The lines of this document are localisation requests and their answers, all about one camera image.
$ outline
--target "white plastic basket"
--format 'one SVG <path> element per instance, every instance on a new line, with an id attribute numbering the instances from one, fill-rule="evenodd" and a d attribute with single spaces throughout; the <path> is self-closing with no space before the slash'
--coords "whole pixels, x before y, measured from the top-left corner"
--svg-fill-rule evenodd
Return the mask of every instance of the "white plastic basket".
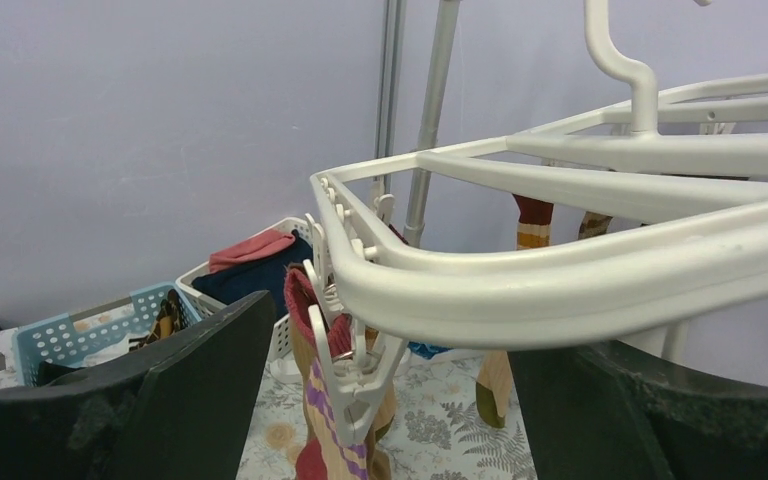
<path id="1" fill-rule="evenodd" d="M 275 225 L 261 230 L 257 233 L 257 235 L 271 229 L 275 229 L 284 233 L 291 233 L 293 230 L 298 230 L 299 237 L 308 243 L 311 242 L 310 228 L 308 228 L 307 222 L 301 218 L 287 217 Z M 204 262 L 175 280 L 175 285 L 181 289 L 181 291 L 184 292 L 187 297 L 189 297 L 191 303 L 196 307 L 196 309 L 203 317 L 209 317 L 210 315 L 213 315 L 214 313 L 222 310 L 227 306 L 219 300 L 216 300 L 209 295 L 205 295 L 204 293 L 193 288 L 193 280 L 203 275 L 207 275 L 208 273 L 210 273 L 208 271 L 208 262 Z M 283 358 L 287 354 L 292 353 L 293 348 L 290 345 L 290 329 L 289 323 L 287 321 L 288 318 L 289 315 L 285 315 L 275 323 L 275 327 L 272 332 L 272 344 L 269 346 L 269 354 L 267 357 L 268 362 L 273 362 L 276 359 Z"/>
<path id="2" fill-rule="evenodd" d="M 261 230 L 258 234 L 270 229 L 285 233 L 298 230 L 299 237 L 306 242 L 311 243 L 310 228 L 308 227 L 307 222 L 301 218 L 287 217 L 275 225 Z M 193 280 L 203 275 L 207 275 L 208 273 L 210 273 L 208 271 L 208 262 L 204 262 L 175 280 L 175 286 L 187 295 L 190 303 L 193 304 L 203 318 L 209 317 L 226 307 L 226 305 L 219 300 L 216 300 L 209 295 L 205 295 L 193 288 Z M 269 373 L 279 382 L 298 383 L 301 381 L 302 376 L 299 373 L 298 368 L 296 368 L 296 362 L 293 358 L 293 347 L 290 345 L 289 318 L 289 315 L 285 315 L 275 322 L 275 327 L 272 330 L 272 343 L 269 345 L 269 354 L 267 356 L 267 368 L 269 369 Z M 461 360 L 464 358 L 474 358 L 481 355 L 483 355 L 483 352 L 477 350 L 458 349 L 435 355 L 430 360 L 426 360 L 418 355 L 412 354 L 410 351 L 406 351 L 396 370 L 396 375 L 403 374 L 408 368 L 414 365 L 430 365 L 433 363 Z"/>

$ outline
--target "basket handle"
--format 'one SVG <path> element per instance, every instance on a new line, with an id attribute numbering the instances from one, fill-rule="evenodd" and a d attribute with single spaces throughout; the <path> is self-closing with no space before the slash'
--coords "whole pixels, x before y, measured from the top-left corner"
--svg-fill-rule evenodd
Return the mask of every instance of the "basket handle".
<path id="1" fill-rule="evenodd" d="M 129 303 L 131 303 L 131 297 L 120 298 L 112 302 L 102 303 L 100 305 L 88 308 L 86 310 L 80 310 L 74 313 L 69 313 L 69 318 L 71 318 L 72 323 L 74 323 L 95 315 L 100 315 L 109 310 L 113 310 L 114 308 L 124 307 Z"/>

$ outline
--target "perforated basket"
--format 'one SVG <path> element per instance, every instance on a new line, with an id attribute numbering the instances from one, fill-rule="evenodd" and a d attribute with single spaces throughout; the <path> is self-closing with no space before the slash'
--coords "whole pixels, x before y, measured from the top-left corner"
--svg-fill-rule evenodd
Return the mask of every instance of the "perforated basket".
<path id="1" fill-rule="evenodd" d="M 16 373 L 22 385 L 36 386 L 39 365 L 42 362 L 77 367 L 87 355 L 116 344 L 125 335 L 147 334 L 160 309 L 160 302 L 170 290 L 181 296 L 184 324 L 191 326 L 201 321 L 198 311 L 189 299 L 172 283 L 161 283 L 132 292 L 129 297 L 100 305 L 78 313 L 65 313 L 33 325 L 20 327 L 13 337 L 16 355 Z M 124 310 L 128 315 L 111 318 L 96 326 L 80 329 L 76 323 L 98 317 L 114 310 Z"/>
<path id="2" fill-rule="evenodd" d="M 301 218 L 287 217 L 275 225 L 261 230 L 257 235 L 270 229 L 275 229 L 284 233 L 291 233 L 293 230 L 298 230 L 299 237 L 308 244 L 311 243 L 310 228 L 308 228 L 307 222 Z M 207 275 L 208 273 L 210 273 L 208 270 L 208 262 L 204 262 L 175 280 L 175 285 L 178 286 L 178 289 L 187 295 L 196 309 L 198 309 L 199 313 L 205 318 L 226 307 L 226 305 L 219 300 L 216 300 L 209 295 L 205 295 L 193 288 L 193 280 L 203 275 Z M 290 325 L 288 319 L 289 315 L 285 315 L 275 322 L 275 327 L 272 332 L 272 344 L 269 346 L 269 356 L 267 359 L 269 362 L 283 358 L 292 351 L 292 347 L 290 346 Z"/>

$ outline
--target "red cloth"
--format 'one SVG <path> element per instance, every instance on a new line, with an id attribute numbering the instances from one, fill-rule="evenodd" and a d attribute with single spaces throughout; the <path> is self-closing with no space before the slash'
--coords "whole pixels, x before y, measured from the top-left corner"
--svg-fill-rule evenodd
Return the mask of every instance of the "red cloth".
<path id="1" fill-rule="evenodd" d="M 302 448 L 296 459 L 296 480 L 326 480 L 328 471 L 322 461 L 322 447 L 317 439 Z"/>
<path id="2" fill-rule="evenodd" d="M 275 255 L 289 248 L 295 241 L 296 237 L 292 233 L 279 232 L 275 229 L 263 231 L 248 240 L 212 253 L 207 262 L 208 271 L 216 273 L 234 265 Z"/>
<path id="3" fill-rule="evenodd" d="M 296 325 L 305 339 L 316 348 L 313 329 L 310 325 L 310 315 L 307 312 L 308 307 L 316 305 L 316 293 L 314 293 L 313 286 L 310 284 L 310 279 L 307 278 L 307 275 L 297 268 L 291 268 L 287 272 L 287 277 L 284 280 L 284 301 L 287 303 L 290 321 Z M 331 349 L 332 357 L 351 350 L 351 334 L 351 322 L 348 315 L 342 314 L 337 317 L 334 320 L 334 324 L 331 325 L 331 329 L 328 330 L 328 347 Z"/>

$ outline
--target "floral rug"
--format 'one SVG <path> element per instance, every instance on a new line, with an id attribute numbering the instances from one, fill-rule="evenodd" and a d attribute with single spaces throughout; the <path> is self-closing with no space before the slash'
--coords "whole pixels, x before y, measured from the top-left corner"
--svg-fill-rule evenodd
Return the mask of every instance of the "floral rug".
<path id="1" fill-rule="evenodd" d="M 522 416 L 514 405 L 504 429 L 475 409 L 480 359 L 412 367 L 396 378 L 399 409 L 381 448 L 393 480 L 533 480 Z M 301 384 L 264 375 L 238 480 L 293 480 L 305 441 Z"/>

